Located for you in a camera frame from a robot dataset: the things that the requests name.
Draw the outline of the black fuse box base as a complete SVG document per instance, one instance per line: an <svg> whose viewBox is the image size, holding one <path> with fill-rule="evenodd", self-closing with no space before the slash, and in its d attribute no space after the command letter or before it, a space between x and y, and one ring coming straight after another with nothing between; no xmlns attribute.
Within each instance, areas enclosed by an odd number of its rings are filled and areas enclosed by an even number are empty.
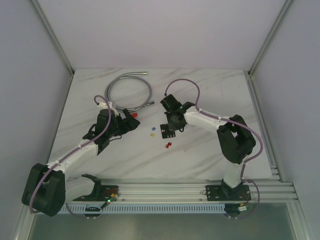
<svg viewBox="0 0 320 240"><path fill-rule="evenodd" d="M167 123L160 125L160 131L162 139L174 138L176 136L175 131L170 130Z"/></svg>

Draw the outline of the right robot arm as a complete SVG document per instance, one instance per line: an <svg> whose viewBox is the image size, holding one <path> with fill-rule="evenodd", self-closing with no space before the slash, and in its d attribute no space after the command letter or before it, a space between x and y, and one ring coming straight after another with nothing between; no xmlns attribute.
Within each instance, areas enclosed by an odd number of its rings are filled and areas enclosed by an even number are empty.
<svg viewBox="0 0 320 240"><path fill-rule="evenodd" d="M200 127L217 135L221 152L227 160L226 172L222 179L221 193L228 200L239 194L243 184L244 161L252 154L256 140L240 115L223 120L220 116L205 112L195 103L182 104L169 94L160 101L165 109L166 124L160 125L163 139L174 138L176 131L183 132L187 125Z"/></svg>

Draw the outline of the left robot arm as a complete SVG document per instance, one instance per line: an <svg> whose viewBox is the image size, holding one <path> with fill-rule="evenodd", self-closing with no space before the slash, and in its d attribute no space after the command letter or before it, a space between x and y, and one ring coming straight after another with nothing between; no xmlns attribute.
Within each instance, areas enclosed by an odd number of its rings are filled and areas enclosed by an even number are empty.
<svg viewBox="0 0 320 240"><path fill-rule="evenodd" d="M104 200L102 181L89 173L71 180L71 176L85 163L97 157L110 144L111 138L122 137L135 130L140 121L127 109L124 117L113 110L100 110L97 121L70 153L47 164L35 164L29 173L21 197L23 205L33 213L55 216L73 200Z"/></svg>

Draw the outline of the aluminium rail frame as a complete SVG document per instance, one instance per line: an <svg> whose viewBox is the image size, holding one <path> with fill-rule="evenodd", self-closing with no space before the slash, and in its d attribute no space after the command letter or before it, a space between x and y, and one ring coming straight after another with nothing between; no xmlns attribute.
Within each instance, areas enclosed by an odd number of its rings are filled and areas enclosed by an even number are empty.
<svg viewBox="0 0 320 240"><path fill-rule="evenodd" d="M298 196L291 182L255 180L249 183L250 203L297 202ZM103 185L118 186L118 204L207 203L205 186L219 181L199 179L103 179Z"/></svg>

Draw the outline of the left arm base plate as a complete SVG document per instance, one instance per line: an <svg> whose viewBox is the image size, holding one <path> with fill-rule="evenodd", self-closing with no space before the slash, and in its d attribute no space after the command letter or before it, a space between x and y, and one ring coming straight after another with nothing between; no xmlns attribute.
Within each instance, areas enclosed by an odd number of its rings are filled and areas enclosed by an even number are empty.
<svg viewBox="0 0 320 240"><path fill-rule="evenodd" d="M111 197L114 197L119 192L118 185L102 185L100 190L94 189L89 195L83 195L78 198L73 199L75 202L85 201L85 202L105 202Z"/></svg>

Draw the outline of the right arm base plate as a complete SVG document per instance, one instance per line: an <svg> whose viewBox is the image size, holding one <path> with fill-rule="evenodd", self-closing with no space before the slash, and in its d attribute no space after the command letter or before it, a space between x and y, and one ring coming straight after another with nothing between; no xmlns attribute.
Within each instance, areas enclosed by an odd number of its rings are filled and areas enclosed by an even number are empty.
<svg viewBox="0 0 320 240"><path fill-rule="evenodd" d="M239 202L252 199L248 185L240 184L235 188L227 185L206 185L204 193L210 202Z"/></svg>

